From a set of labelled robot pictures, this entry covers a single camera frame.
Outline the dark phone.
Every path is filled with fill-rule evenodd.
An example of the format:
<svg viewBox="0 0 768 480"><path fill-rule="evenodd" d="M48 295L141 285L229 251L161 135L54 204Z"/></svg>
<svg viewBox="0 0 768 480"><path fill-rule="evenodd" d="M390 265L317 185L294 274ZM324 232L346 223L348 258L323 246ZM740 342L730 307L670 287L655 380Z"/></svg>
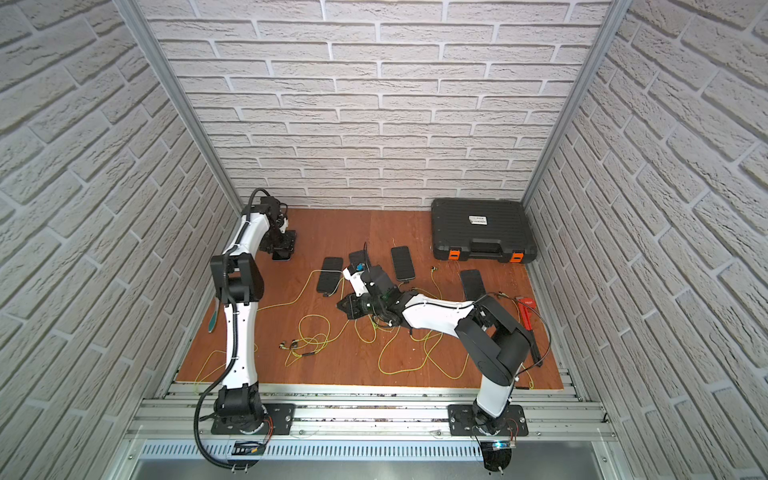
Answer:
<svg viewBox="0 0 768 480"><path fill-rule="evenodd" d="M414 265L408 246L392 247L391 258L398 282L410 282L415 278Z"/></svg>

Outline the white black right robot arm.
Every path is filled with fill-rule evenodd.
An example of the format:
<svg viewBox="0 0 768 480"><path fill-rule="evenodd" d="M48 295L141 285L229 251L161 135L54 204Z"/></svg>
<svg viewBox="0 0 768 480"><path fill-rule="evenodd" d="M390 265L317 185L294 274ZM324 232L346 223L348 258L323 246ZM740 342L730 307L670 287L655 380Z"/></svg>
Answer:
<svg viewBox="0 0 768 480"><path fill-rule="evenodd" d="M474 424L483 435L507 426L503 420L534 336L501 304L482 295L461 302L402 291L381 267L343 270L353 292L337 303L350 320L370 316L389 327L423 329L458 338L482 374L472 404Z"/></svg>

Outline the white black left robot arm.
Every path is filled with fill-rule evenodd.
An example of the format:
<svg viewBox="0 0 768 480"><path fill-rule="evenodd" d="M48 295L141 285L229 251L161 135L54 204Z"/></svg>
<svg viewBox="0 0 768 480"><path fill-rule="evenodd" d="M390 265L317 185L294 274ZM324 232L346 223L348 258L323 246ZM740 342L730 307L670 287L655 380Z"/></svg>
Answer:
<svg viewBox="0 0 768 480"><path fill-rule="evenodd" d="M290 432L295 406L263 404L254 361L254 331L265 283L255 254L288 260L296 232L288 228L287 205L264 188L256 188L241 212L239 230L224 253L210 260L215 296L224 306L227 328L224 372L199 396L194 433L202 420L213 421L214 435Z"/></svg>

